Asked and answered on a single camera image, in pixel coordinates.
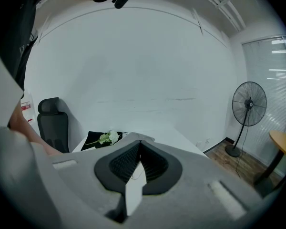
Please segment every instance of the wooden table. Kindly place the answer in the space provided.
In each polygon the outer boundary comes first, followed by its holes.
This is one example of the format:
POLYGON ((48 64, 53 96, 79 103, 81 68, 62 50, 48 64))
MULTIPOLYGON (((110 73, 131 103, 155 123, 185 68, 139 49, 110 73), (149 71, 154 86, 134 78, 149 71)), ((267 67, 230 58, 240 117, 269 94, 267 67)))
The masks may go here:
POLYGON ((277 155, 275 156, 274 160, 269 165, 269 167, 266 169, 266 171, 254 181, 255 188, 261 194, 266 194, 267 192, 269 192, 269 190, 273 189, 273 186, 270 188, 272 183, 268 179, 269 175, 273 172, 275 167, 281 161, 282 157, 286 155, 286 133, 283 133, 277 130, 271 130, 269 132, 269 136, 271 140, 275 143, 275 145, 279 148, 279 151, 277 155))

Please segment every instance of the black mesh chair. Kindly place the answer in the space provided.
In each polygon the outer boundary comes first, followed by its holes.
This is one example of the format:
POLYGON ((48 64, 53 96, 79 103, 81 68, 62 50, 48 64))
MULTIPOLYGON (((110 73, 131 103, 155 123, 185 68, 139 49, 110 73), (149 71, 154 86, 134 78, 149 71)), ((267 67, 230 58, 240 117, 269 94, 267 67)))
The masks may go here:
POLYGON ((59 112, 57 102, 59 98, 42 100, 38 105, 38 128, 41 138, 50 146, 62 153, 69 153, 68 147, 68 116, 59 112))

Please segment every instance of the white desk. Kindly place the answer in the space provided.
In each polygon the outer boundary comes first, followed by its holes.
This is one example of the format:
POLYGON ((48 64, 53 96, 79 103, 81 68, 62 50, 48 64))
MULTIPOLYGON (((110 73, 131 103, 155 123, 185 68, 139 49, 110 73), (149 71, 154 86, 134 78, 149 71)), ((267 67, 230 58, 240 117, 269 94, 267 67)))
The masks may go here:
MULTIPOLYGON (((194 144, 192 144, 188 139, 186 139, 182 134, 180 134, 176 129, 168 130, 134 130, 134 132, 148 135, 155 139, 155 142, 173 146, 188 152, 195 154, 206 155, 201 152, 194 144)), ((77 145, 73 152, 80 152, 82 146, 84 145, 87 136, 77 145)), ((142 200, 142 187, 146 184, 146 176, 144 168, 140 163, 133 173, 132 178, 126 184, 126 207, 127 215, 131 215, 142 200)))

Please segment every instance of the window blinds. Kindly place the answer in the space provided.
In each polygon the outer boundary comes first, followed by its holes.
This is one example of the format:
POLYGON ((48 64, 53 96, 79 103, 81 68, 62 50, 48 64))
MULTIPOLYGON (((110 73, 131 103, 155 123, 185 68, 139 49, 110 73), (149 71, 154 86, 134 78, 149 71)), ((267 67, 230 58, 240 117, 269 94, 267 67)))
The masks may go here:
MULTIPOLYGON (((270 130, 286 132, 286 38, 282 37, 243 44, 247 80, 258 83, 266 93, 264 118, 249 128, 245 147, 269 164, 278 149, 270 140, 270 130)), ((278 165, 286 173, 286 157, 278 165)))

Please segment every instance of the table leg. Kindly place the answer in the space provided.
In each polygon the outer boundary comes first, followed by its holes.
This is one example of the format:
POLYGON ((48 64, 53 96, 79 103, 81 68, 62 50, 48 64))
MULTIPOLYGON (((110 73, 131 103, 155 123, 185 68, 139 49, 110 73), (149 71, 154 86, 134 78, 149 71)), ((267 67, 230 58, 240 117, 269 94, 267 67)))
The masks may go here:
POLYGON ((282 178, 282 180, 276 185, 275 187, 275 190, 276 189, 279 189, 283 184, 284 182, 286 181, 286 175, 282 178))
POLYGON ((263 179, 268 178, 270 174, 273 172, 273 170, 276 168, 278 163, 281 161, 283 156, 284 153, 281 150, 279 150, 274 160, 271 162, 271 164, 268 166, 265 172, 254 181, 254 185, 258 185, 263 179))

